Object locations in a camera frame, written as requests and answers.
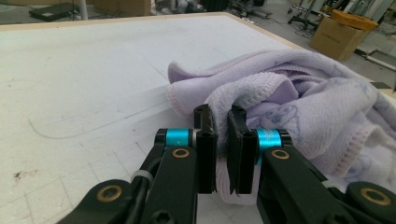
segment white tabletop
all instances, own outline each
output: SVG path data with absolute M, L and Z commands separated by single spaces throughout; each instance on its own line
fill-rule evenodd
M 0 28 L 0 223 L 56 222 L 97 183 L 129 180 L 159 128 L 191 126 L 164 94 L 170 62 L 295 47 L 223 13 Z M 214 194 L 198 223 L 262 222 Z

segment metal leg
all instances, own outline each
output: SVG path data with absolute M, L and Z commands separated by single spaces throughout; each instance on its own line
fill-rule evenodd
M 309 9 L 306 11 L 306 13 L 305 13 L 303 19 L 300 18 L 300 17 L 298 17 L 298 16 L 293 16 L 293 17 L 288 21 L 288 24 L 291 24 L 293 21 L 299 21 L 299 22 L 302 22 L 302 23 L 304 24 L 304 28 L 303 28 L 304 30 L 306 30 L 306 29 L 308 28 L 308 25 L 311 25 L 311 26 L 317 28 L 318 25 L 315 24 L 315 23 L 313 23 L 312 21 L 310 21 L 310 20 L 308 19 L 308 16 L 309 16 L 309 14 L 311 14 L 312 8 L 314 7 L 314 5 L 315 5 L 316 2 L 317 2 L 317 0 L 313 0 L 313 1 L 312 1 L 311 5 L 309 6 Z

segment stain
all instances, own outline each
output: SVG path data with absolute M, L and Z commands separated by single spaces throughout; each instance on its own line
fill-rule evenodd
M 26 176 L 34 176 L 37 174 L 38 170 L 33 170 L 33 171 L 19 171 L 14 174 L 14 180 L 15 182 L 19 182 L 22 178 L 25 178 Z

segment blue ring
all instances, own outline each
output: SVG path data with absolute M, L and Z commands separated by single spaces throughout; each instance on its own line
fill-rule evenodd
M 280 138 L 280 134 L 276 129 L 257 129 L 257 135 L 259 137 L 259 149 L 260 155 L 257 160 L 257 165 L 262 164 L 262 154 L 269 147 L 281 147 L 282 139 Z
M 189 145 L 189 129 L 168 129 L 166 132 L 167 147 L 187 147 Z

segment purple towel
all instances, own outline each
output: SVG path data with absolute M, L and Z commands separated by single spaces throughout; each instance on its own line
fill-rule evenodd
M 217 185 L 228 203 L 254 204 L 252 195 L 230 195 L 226 170 L 227 112 L 247 110 L 251 129 L 286 129 L 294 146 L 338 182 L 396 186 L 396 109 L 370 83 L 342 64 L 301 50 L 262 50 L 193 72 L 171 63 L 168 99 L 181 116 L 208 103 L 219 133 Z

